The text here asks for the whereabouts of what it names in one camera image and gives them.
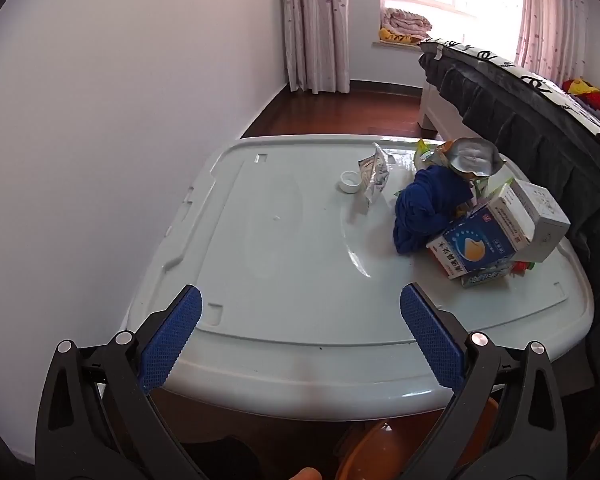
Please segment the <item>cardboard box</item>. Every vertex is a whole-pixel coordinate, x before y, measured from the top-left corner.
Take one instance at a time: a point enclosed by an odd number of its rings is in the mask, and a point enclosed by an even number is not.
[[[541,262],[569,227],[560,206],[543,187],[514,179],[427,247],[449,278],[508,259]]]

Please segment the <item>blue gripper pad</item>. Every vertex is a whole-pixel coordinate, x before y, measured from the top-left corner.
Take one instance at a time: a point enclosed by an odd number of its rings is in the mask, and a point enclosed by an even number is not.
[[[455,393],[464,385],[464,354],[413,285],[403,288],[400,313],[441,386]]]
[[[202,296],[192,286],[144,347],[138,383],[148,394],[162,386],[202,315]]]

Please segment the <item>blue fabric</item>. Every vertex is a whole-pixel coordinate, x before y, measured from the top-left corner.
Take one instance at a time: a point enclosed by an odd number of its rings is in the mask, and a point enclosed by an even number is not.
[[[423,248],[454,219],[456,207],[471,197],[469,183],[449,168],[420,170],[395,203],[396,250],[407,254]]]

